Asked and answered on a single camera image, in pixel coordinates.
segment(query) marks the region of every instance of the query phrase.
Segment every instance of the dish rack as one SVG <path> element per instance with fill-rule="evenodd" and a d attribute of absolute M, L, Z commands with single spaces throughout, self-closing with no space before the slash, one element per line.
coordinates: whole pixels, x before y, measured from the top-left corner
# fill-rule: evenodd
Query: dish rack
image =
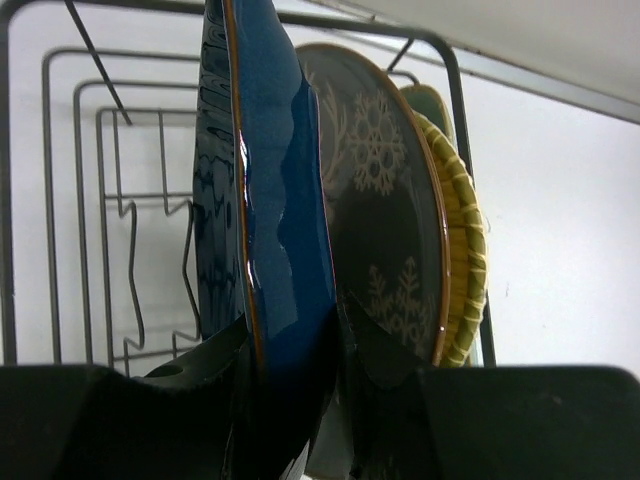
<path fill-rule="evenodd" d="M 33 3 L 32 0 L 7 0 L 0 7 L 0 294 L 2 299 L 2 346 L 4 365 L 18 363 L 18 345 L 16 332 L 16 304 L 15 304 L 15 268 L 14 268 L 14 221 L 12 211 L 12 167 L 20 168 L 11 162 L 10 149 L 10 91 L 9 91 L 9 24 L 14 15 L 22 7 Z M 195 105 L 193 109 L 165 108 L 136 106 L 125 104 L 120 97 L 120 92 L 127 88 L 136 89 L 163 89 L 172 92 L 197 91 L 196 77 L 193 83 L 180 82 L 152 82 L 139 80 L 121 80 L 112 78 L 103 61 L 110 58 L 128 60 L 153 60 L 164 62 L 167 68 L 170 64 L 199 63 L 198 55 L 169 54 L 161 52 L 146 52 L 134 50 L 116 50 L 96 48 L 91 40 L 89 32 L 85 28 L 82 19 L 76 10 L 74 3 L 65 1 L 67 10 L 80 33 L 85 48 L 59 47 L 49 51 L 42 61 L 42 140 L 44 145 L 44 197 L 46 213 L 46 249 L 48 263 L 46 265 L 48 276 L 48 296 L 51 311 L 51 352 L 54 364 L 67 363 L 63 349 L 63 317 L 60 303 L 60 263 L 57 256 L 59 226 L 57 225 L 56 205 L 54 202 L 54 172 L 53 167 L 53 143 L 52 129 L 52 63 L 54 60 L 68 56 L 90 57 L 97 67 L 101 80 L 88 80 L 78 83 L 73 93 L 72 121 L 74 131 L 75 151 L 75 197 L 78 215 L 78 259 L 80 271 L 80 298 L 82 305 L 83 338 L 77 340 L 82 345 L 83 358 L 74 358 L 72 361 L 84 361 L 86 363 L 106 363 L 110 367 L 119 368 L 126 375 L 135 374 L 132 371 L 132 362 L 151 361 L 156 364 L 163 358 L 176 357 L 179 353 L 189 350 L 200 339 L 198 330 L 198 309 L 194 298 L 194 289 L 190 283 L 189 259 L 192 253 L 193 212 L 191 209 L 190 189 L 175 189 L 170 185 L 168 173 L 168 160 L 165 135 L 170 126 L 195 126 Z M 204 5 L 186 3 L 173 0 L 83 0 L 87 5 L 104 6 L 112 8 L 125 8 L 147 10 L 155 12 L 170 12 L 187 15 L 202 16 Z M 437 35 L 420 29 L 402 28 L 378 23 L 375 19 L 369 21 L 353 21 L 333 17 L 317 15 L 302 15 L 294 13 L 281 13 L 280 19 L 288 26 L 305 27 L 309 29 L 328 32 L 349 32 L 354 34 L 370 34 L 387 36 L 396 39 L 404 39 L 404 46 L 397 51 L 393 61 L 387 66 L 387 72 L 405 76 L 416 82 L 417 79 L 408 72 L 397 70 L 402 58 L 416 42 L 426 42 L 431 45 L 442 57 L 447 72 L 452 114 L 455 127 L 457 149 L 460 157 L 465 162 L 468 171 L 473 175 L 470 147 L 467 135 L 464 99 L 462 84 L 457 60 L 452 48 Z M 106 87 L 110 93 L 113 104 L 98 108 L 93 112 L 95 119 L 95 131 L 83 129 L 81 121 L 84 110 L 82 107 L 83 92 L 93 87 Z M 152 128 L 157 135 L 157 152 L 161 177 L 161 188 L 154 191 L 140 191 L 127 187 L 127 179 L 123 173 L 122 139 L 126 136 L 125 126 L 141 125 L 144 128 Z M 84 144 L 89 135 L 95 135 L 96 164 L 91 168 L 97 170 L 98 177 L 98 216 L 99 234 L 92 236 L 88 233 L 87 224 L 94 221 L 92 211 L 87 208 L 85 201 L 85 170 L 87 169 L 87 155 Z M 139 291 L 142 287 L 136 275 L 136 268 L 145 260 L 145 251 L 140 247 L 140 235 L 142 227 L 139 225 L 140 212 L 147 208 L 149 202 L 160 202 L 161 215 L 166 219 L 179 219 L 184 225 L 184 242 L 181 253 L 180 275 L 184 284 L 184 301 L 188 302 L 192 318 L 181 321 L 179 325 L 171 328 L 170 344 L 163 347 L 153 347 L 149 338 L 152 335 L 148 325 L 145 324 L 145 315 L 141 306 Z M 113 228 L 107 220 L 112 212 L 122 222 L 129 224 L 128 245 L 120 245 L 121 257 L 126 256 L 126 266 L 120 268 L 120 276 L 126 278 L 114 280 L 114 268 L 111 265 L 114 246 L 110 245 L 109 229 Z M 101 261 L 102 275 L 92 275 L 93 268 L 90 264 L 95 259 L 91 258 L 89 245 L 99 244 L 98 254 Z M 93 302 L 96 284 L 101 283 L 103 305 L 96 308 Z M 117 339 L 114 325 L 113 297 L 114 288 L 120 292 L 127 291 L 129 301 L 133 306 L 135 316 L 135 329 L 123 339 Z M 99 328 L 95 325 L 95 318 L 104 319 L 104 338 L 96 339 L 95 332 Z M 484 320 L 480 327 L 480 341 L 482 346 L 482 358 L 485 366 L 495 365 L 493 336 L 491 329 L 491 315 L 489 305 L 484 310 Z"/>

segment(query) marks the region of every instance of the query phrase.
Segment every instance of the white surface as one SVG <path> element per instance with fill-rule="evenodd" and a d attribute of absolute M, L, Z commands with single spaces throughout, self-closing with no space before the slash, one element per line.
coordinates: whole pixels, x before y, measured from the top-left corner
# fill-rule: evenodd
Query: white surface
<path fill-rule="evenodd" d="M 640 103 L 636 0 L 348 0 L 456 44 Z"/>
<path fill-rule="evenodd" d="M 80 8 L 98 47 L 197 53 L 201 22 L 179 15 L 114 13 Z M 323 34 L 291 31 L 296 42 Z M 14 233 L 19 359 L 49 362 L 48 279 L 43 203 L 40 61 L 55 45 L 81 40 L 61 6 L 34 6 L 11 28 L 11 112 Z M 389 54 L 351 45 L 380 64 Z M 114 78 L 197 81 L 195 66 L 167 68 L 153 62 L 105 60 Z M 447 97 L 441 69 L 402 65 Z M 65 361 L 82 361 L 78 236 L 75 210 L 71 94 L 81 80 L 97 78 L 88 57 L 61 59 L 53 68 L 54 172 L 56 180 L 60 295 Z M 605 363 L 640 375 L 635 292 L 640 267 L 640 129 L 605 117 L 464 78 L 470 141 L 480 199 L 491 224 L 490 295 L 498 361 L 508 364 Z M 122 91 L 136 106 L 194 107 L 187 93 Z M 99 256 L 95 125 L 105 89 L 83 99 L 85 189 L 96 355 L 104 361 L 104 311 Z M 107 139 L 110 130 L 105 129 Z M 123 134 L 125 184 L 160 188 L 155 131 Z M 190 189 L 193 133 L 168 129 L 170 186 Z M 140 217 L 136 276 L 143 313 L 155 332 L 149 346 L 168 346 L 169 325 L 187 319 L 180 278 L 183 213 L 164 219 L 161 206 Z M 128 222 L 109 213 L 118 342 L 135 332 L 125 270 Z M 140 362 L 143 373 L 153 362 Z"/>

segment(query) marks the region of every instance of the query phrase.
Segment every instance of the yellow woven basket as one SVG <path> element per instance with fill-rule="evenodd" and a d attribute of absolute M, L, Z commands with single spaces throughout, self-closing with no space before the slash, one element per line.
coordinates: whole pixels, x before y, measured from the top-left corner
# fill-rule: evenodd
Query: yellow woven basket
<path fill-rule="evenodd" d="M 484 224 L 464 162 L 438 127 L 423 115 L 414 115 L 436 165 L 451 242 L 451 302 L 440 366 L 459 367 L 469 357 L 486 302 Z"/>

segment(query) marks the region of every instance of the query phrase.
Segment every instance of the white wall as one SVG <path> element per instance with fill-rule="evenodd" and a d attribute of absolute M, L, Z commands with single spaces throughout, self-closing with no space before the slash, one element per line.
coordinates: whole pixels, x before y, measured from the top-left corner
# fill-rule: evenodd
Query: white wall
<path fill-rule="evenodd" d="M 201 21 L 176 14 L 79 7 L 94 43 L 198 54 Z M 290 30 L 296 43 L 331 40 Z M 345 43 L 384 65 L 392 55 Z M 45 210 L 42 170 L 40 62 L 55 46 L 81 45 L 60 5 L 40 4 L 11 27 L 11 151 L 19 360 L 51 361 Z M 196 82 L 197 66 L 105 59 L 114 79 Z M 405 61 L 402 69 L 448 99 L 440 68 Z M 99 77 L 88 57 L 58 60 L 52 70 L 54 175 L 57 209 L 63 352 L 83 361 L 82 304 L 71 96 L 74 86 Z M 640 309 L 634 273 L 640 267 L 640 129 L 593 113 L 464 78 L 477 187 L 490 231 L 490 295 L 498 362 L 502 364 L 604 363 L 640 375 L 635 348 Z M 120 89 L 128 106 L 194 108 L 195 93 Z M 82 103 L 85 201 L 96 358 L 105 361 L 104 296 L 100 257 L 94 113 L 112 105 L 106 89 L 86 92 Z M 167 127 L 169 186 L 190 190 L 192 123 Z M 158 133 L 121 128 L 125 188 L 158 191 Z M 105 128 L 108 184 L 113 185 L 111 129 Z M 135 334 L 126 284 L 129 223 L 109 211 L 117 345 Z M 149 348 L 168 348 L 171 328 L 193 329 L 180 277 L 185 212 L 166 219 L 161 205 L 141 209 L 136 278 L 149 330 Z M 140 374 L 163 359 L 139 361 Z"/>

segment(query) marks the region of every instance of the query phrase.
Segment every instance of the blue plate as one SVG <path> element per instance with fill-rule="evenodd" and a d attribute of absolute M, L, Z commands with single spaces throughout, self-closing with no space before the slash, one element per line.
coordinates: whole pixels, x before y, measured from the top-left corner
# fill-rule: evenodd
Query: blue plate
<path fill-rule="evenodd" d="M 240 277 L 260 386 L 260 453 L 271 463 L 261 478 L 277 478 L 306 456 L 324 394 L 335 385 L 336 293 L 318 102 L 271 0 L 224 0 L 224 10 Z"/>
<path fill-rule="evenodd" d="M 220 0 L 206 4 L 199 86 L 193 208 L 200 329 L 206 340 L 244 312 L 229 52 Z"/>

